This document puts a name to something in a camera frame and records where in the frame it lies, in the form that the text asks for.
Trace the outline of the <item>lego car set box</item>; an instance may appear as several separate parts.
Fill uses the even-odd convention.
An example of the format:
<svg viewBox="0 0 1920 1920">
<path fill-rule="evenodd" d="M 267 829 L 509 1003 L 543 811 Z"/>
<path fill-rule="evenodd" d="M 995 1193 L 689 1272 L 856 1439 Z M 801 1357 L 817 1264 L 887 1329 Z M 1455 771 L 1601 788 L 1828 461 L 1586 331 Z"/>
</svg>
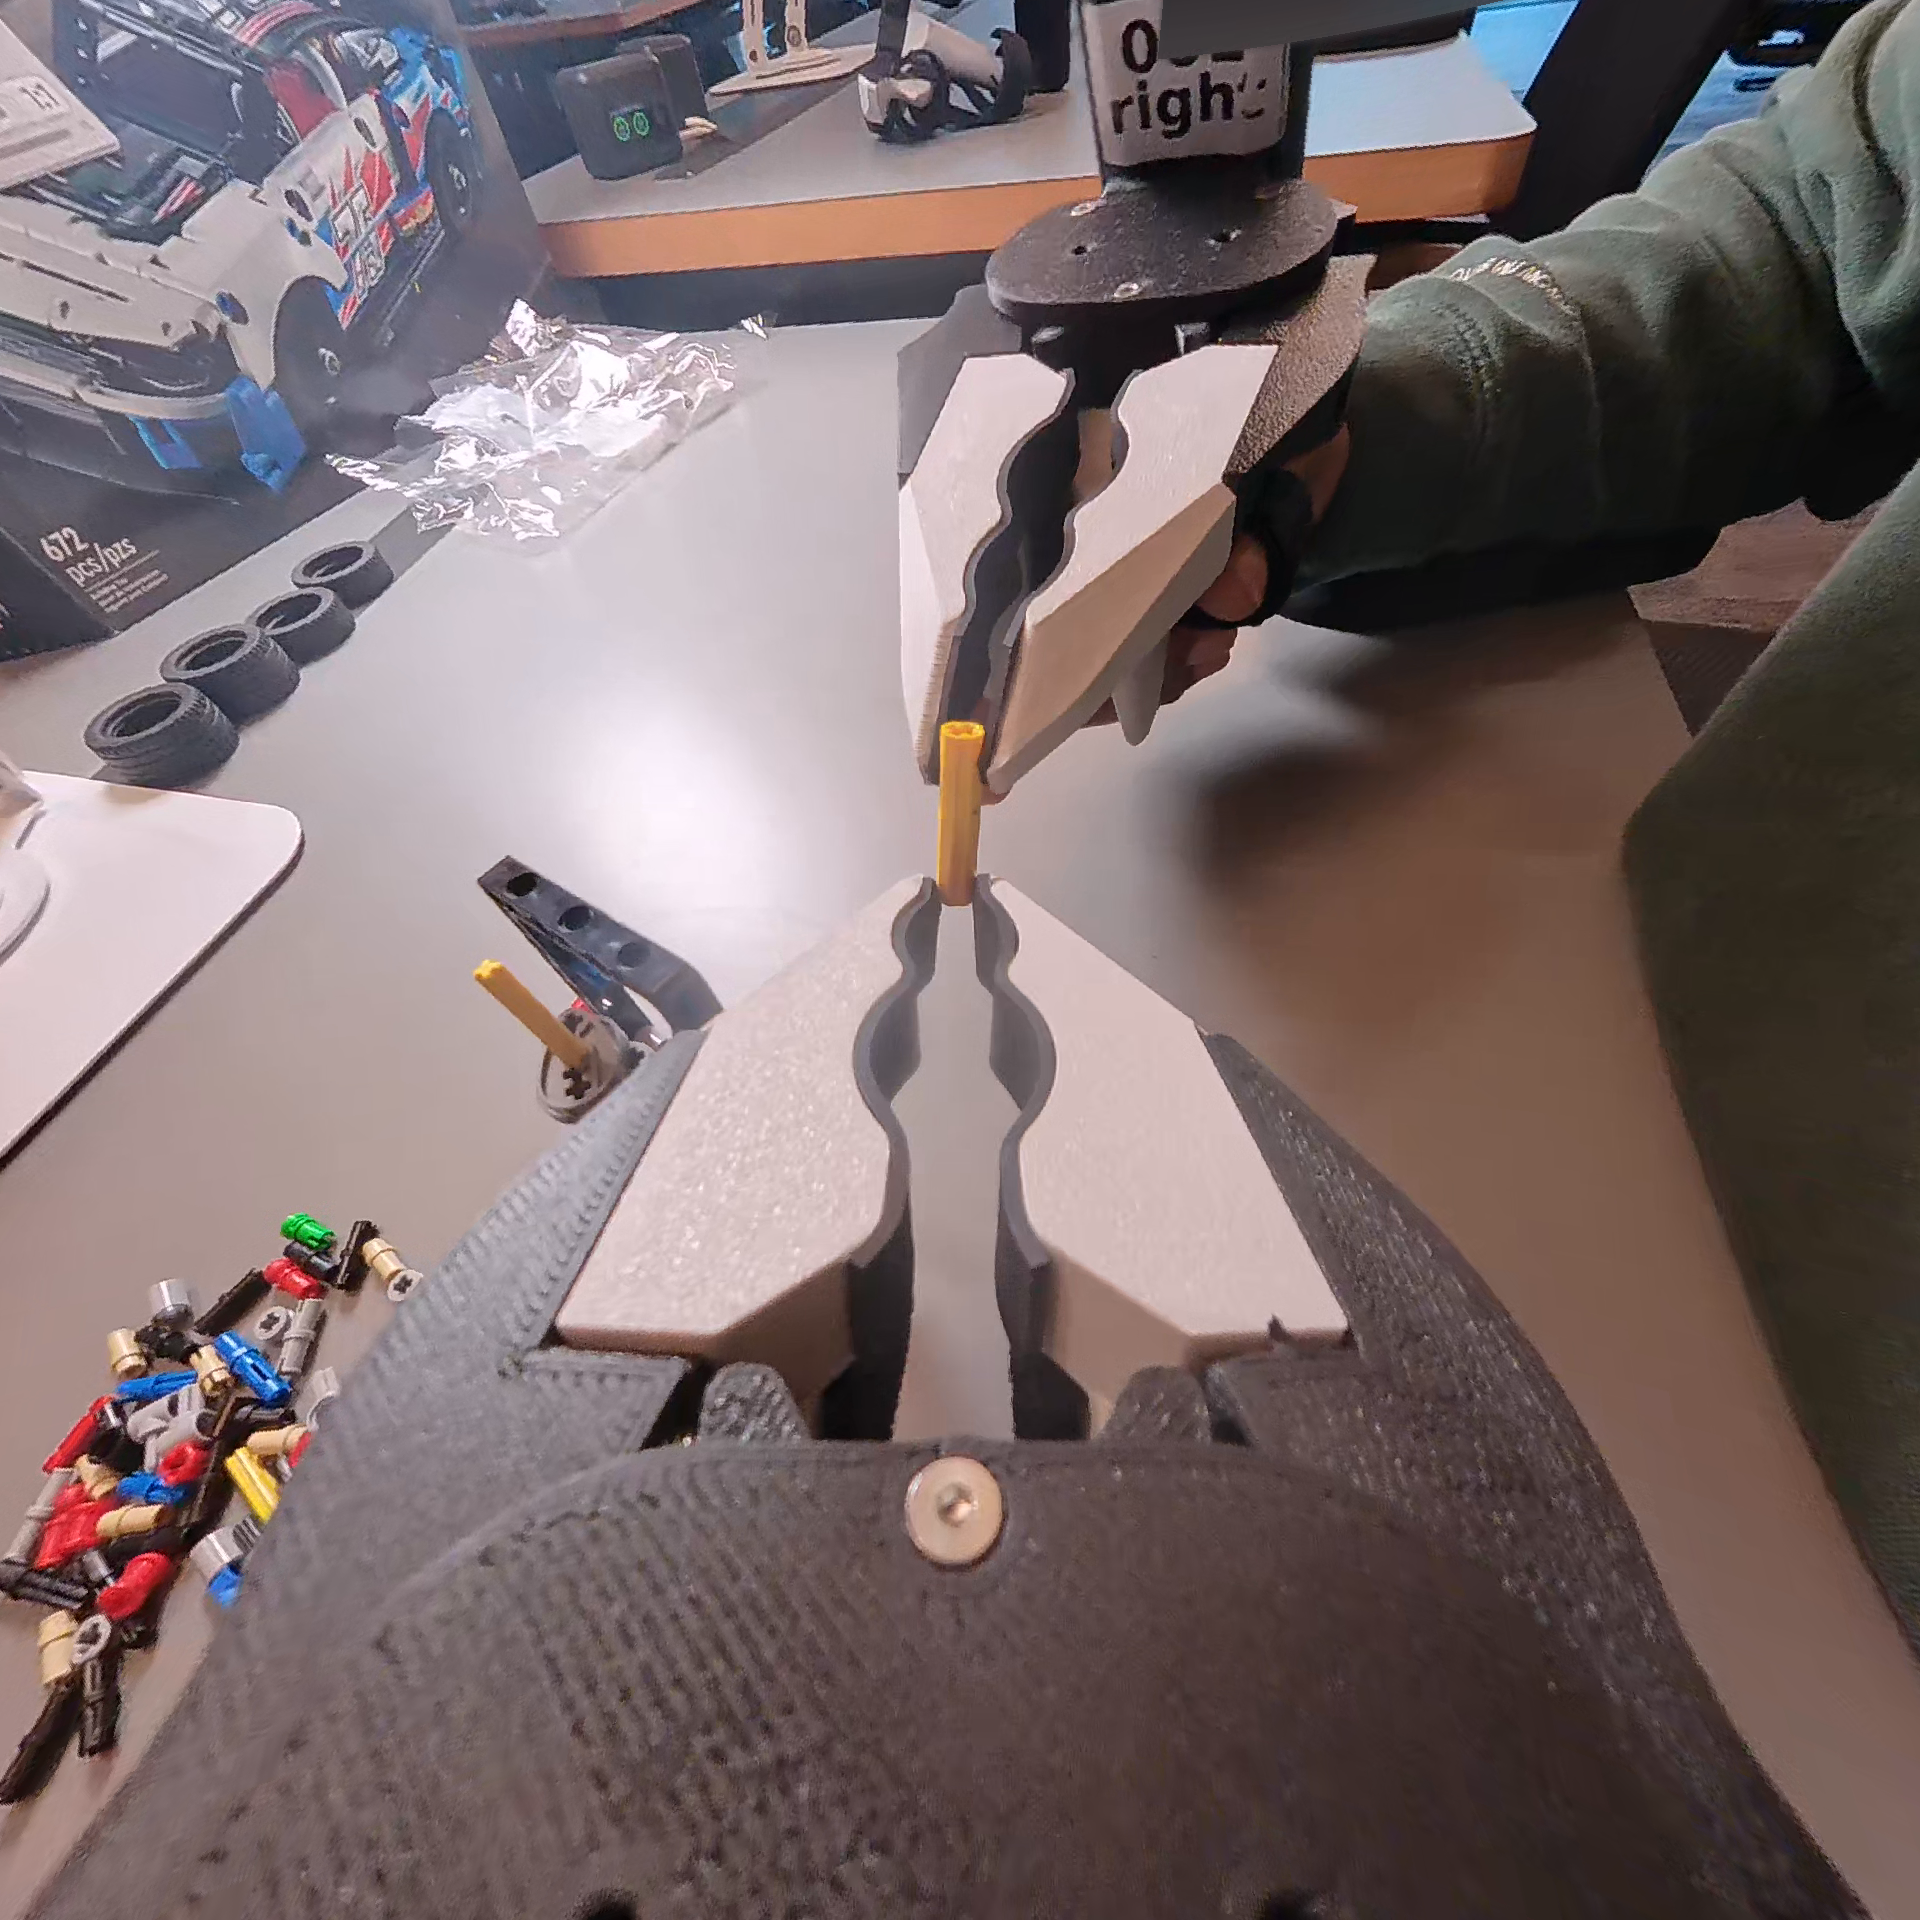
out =
<svg viewBox="0 0 1920 1920">
<path fill-rule="evenodd" d="M 327 515 L 543 290 L 452 5 L 23 3 L 120 154 L 1 193 L 1 660 Z"/>
</svg>

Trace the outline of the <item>pile of small lego pins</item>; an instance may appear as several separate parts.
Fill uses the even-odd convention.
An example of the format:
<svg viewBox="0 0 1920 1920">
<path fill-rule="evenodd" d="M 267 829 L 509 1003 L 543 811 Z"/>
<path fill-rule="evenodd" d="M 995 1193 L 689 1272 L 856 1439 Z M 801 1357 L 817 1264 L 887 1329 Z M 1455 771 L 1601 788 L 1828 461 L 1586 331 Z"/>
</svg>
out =
<svg viewBox="0 0 1920 1920">
<path fill-rule="evenodd" d="M 281 1487 L 340 1396 L 321 1364 L 333 1303 L 372 1291 L 397 1307 L 419 1285 L 378 1222 L 336 1230 L 290 1213 L 276 1254 L 210 1303 L 164 1279 L 141 1321 L 107 1332 L 106 1392 L 39 1463 L 3 1539 L 3 1608 L 34 1631 L 34 1715 L 3 1748 L 3 1811 L 67 1757 L 116 1752 L 127 1663 L 155 1645 L 181 1574 L 215 1608 L 240 1600 Z"/>
</svg>

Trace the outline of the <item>white paper sheet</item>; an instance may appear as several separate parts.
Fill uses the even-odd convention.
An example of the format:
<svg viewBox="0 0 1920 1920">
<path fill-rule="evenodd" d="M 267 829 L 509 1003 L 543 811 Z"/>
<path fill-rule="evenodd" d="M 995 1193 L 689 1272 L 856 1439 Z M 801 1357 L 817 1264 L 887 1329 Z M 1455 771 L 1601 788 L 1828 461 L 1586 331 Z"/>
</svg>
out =
<svg viewBox="0 0 1920 1920">
<path fill-rule="evenodd" d="M 1 25 L 1 190 L 122 154 L 120 138 Z"/>
</svg>

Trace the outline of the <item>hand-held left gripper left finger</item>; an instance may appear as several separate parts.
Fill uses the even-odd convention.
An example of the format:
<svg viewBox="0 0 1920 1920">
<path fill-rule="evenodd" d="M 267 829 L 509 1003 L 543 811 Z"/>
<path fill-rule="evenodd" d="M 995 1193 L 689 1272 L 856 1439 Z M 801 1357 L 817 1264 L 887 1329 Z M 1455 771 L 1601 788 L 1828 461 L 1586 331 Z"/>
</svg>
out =
<svg viewBox="0 0 1920 1920">
<path fill-rule="evenodd" d="M 554 1332 L 769 1368 L 820 1432 L 893 1432 L 914 1308 L 909 1157 L 940 945 L 906 876 L 707 1022 Z"/>
</svg>

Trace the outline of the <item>grey wood-edged table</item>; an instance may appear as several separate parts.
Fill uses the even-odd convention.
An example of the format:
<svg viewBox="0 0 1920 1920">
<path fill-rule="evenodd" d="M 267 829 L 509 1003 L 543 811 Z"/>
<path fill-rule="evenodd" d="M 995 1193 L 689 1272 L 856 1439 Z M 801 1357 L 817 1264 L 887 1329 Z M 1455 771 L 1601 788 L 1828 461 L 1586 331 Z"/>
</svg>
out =
<svg viewBox="0 0 1920 1920">
<path fill-rule="evenodd" d="M 1314 65 L 1305 179 L 1364 224 L 1500 212 L 1521 186 L 1534 119 L 1471 36 Z M 523 185 L 567 279 L 684 277 L 992 253 L 1098 188 L 1084 72 L 1020 119 L 893 147 L 852 84 L 731 136 L 701 167 L 595 180 L 582 159 Z"/>
</svg>

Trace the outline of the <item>person's green sweatshirt torso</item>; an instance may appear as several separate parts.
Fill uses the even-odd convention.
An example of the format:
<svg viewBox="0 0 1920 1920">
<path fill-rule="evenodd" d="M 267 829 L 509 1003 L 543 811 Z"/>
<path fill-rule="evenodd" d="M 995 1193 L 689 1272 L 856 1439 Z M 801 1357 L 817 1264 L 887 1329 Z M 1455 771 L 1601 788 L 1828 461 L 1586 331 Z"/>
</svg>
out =
<svg viewBox="0 0 1920 1920">
<path fill-rule="evenodd" d="M 1917 476 L 1633 812 L 1646 999 L 1793 1421 L 1917 1635 Z"/>
</svg>

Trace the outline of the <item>black box with green lights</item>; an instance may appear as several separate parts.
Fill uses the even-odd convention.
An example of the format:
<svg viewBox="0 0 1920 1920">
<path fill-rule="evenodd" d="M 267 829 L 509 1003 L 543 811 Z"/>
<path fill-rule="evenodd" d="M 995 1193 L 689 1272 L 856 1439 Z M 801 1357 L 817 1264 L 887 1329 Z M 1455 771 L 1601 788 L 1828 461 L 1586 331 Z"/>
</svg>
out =
<svg viewBox="0 0 1920 1920">
<path fill-rule="evenodd" d="M 692 38 L 643 34 L 612 54 L 557 68 L 550 90 L 591 180 L 632 180 L 684 157 L 709 132 Z"/>
</svg>

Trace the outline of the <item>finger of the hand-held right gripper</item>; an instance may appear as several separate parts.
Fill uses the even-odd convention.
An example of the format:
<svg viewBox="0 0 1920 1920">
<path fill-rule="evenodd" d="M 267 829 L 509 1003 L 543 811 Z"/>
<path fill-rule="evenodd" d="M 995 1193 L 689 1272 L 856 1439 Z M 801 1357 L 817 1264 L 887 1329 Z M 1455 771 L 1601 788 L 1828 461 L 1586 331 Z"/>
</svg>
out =
<svg viewBox="0 0 1920 1920">
<path fill-rule="evenodd" d="M 995 738 L 1017 618 L 1059 561 L 1075 468 L 1070 373 L 1025 355 L 961 362 L 898 495 L 900 683 L 926 782 L 948 723 Z"/>
<path fill-rule="evenodd" d="M 1064 557 L 1020 611 L 985 786 L 1008 796 L 1100 708 L 1145 740 L 1167 643 L 1234 543 L 1230 468 L 1278 356 L 1206 347 L 1125 380 L 1115 467 L 1075 507 Z"/>
</svg>

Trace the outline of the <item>clear plastic bag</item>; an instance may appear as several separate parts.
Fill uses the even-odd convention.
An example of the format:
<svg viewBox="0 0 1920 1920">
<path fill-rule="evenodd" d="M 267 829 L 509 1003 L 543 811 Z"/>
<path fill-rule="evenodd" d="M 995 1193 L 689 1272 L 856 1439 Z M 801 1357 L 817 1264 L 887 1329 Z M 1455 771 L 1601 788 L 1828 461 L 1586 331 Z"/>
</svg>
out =
<svg viewBox="0 0 1920 1920">
<path fill-rule="evenodd" d="M 492 344 L 440 378 L 375 452 L 326 467 L 402 505 L 421 532 L 547 549 L 724 418 L 764 373 L 757 314 L 652 331 L 507 311 Z"/>
</svg>

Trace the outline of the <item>yellow lego axle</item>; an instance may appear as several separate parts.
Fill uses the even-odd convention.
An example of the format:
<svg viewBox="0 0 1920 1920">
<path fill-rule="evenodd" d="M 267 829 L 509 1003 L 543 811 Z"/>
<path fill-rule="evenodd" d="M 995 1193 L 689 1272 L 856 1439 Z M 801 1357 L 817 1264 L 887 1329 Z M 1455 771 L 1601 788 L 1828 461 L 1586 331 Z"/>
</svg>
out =
<svg viewBox="0 0 1920 1920">
<path fill-rule="evenodd" d="M 984 725 L 972 720 L 937 731 L 934 885 L 945 909 L 969 906 L 976 892 L 985 740 Z"/>
</svg>

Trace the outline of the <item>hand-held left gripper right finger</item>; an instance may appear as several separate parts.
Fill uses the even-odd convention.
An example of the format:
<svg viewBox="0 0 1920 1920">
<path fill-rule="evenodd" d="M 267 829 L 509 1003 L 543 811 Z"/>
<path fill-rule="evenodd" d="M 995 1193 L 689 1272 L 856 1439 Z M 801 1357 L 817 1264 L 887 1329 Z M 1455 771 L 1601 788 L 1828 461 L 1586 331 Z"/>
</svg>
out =
<svg viewBox="0 0 1920 1920">
<path fill-rule="evenodd" d="M 972 942 L 1015 1109 L 994 1250 L 1015 1432 L 1093 1432 L 1144 1370 L 1343 1344 L 1198 1022 L 1001 878 L 973 887 Z"/>
</svg>

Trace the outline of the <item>black lego frame assembly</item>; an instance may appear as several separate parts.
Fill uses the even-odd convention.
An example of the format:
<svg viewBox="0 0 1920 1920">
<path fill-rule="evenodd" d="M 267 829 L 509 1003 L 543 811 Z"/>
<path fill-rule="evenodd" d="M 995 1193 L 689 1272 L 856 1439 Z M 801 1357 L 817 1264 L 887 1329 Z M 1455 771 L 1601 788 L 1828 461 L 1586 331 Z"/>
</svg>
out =
<svg viewBox="0 0 1920 1920">
<path fill-rule="evenodd" d="M 474 972 L 492 1004 L 540 1044 L 537 1101 L 551 1120 L 583 1120 L 664 1044 L 719 1017 L 697 969 L 523 862 L 500 859 L 476 887 L 567 992 L 551 1011 L 500 960 Z"/>
</svg>

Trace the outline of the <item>black office chair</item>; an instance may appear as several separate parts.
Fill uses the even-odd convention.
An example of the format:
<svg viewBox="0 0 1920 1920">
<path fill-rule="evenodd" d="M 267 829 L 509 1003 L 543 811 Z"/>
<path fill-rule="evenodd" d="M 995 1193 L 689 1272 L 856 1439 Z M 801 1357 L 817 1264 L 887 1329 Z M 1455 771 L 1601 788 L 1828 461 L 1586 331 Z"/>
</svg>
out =
<svg viewBox="0 0 1920 1920">
<path fill-rule="evenodd" d="M 1521 176 L 1493 214 L 1537 239 L 1627 194 L 1724 57 L 1815 61 L 1859 3 L 1580 3 L 1524 95 L 1534 122 Z"/>
</svg>

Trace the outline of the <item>white and black device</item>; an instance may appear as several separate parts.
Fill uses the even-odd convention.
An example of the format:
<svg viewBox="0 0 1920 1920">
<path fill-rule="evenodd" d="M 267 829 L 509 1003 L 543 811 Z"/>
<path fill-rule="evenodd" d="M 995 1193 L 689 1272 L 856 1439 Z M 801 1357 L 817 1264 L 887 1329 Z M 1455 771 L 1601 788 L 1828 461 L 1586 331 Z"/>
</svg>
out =
<svg viewBox="0 0 1920 1920">
<path fill-rule="evenodd" d="M 866 131 L 893 147 L 1012 124 L 1042 90 L 1017 30 L 976 38 L 912 3 L 877 5 L 874 53 L 853 83 Z"/>
</svg>

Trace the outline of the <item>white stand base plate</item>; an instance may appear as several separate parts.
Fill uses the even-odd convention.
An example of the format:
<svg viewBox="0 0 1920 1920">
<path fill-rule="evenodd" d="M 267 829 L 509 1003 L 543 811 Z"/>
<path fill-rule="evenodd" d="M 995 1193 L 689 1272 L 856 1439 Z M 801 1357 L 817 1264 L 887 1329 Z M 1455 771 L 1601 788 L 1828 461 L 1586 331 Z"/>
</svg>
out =
<svg viewBox="0 0 1920 1920">
<path fill-rule="evenodd" d="M 288 876 L 298 819 L 273 805 L 20 768 L 43 799 L 49 878 L 1 959 L 1 1157 L 14 1157 Z"/>
</svg>

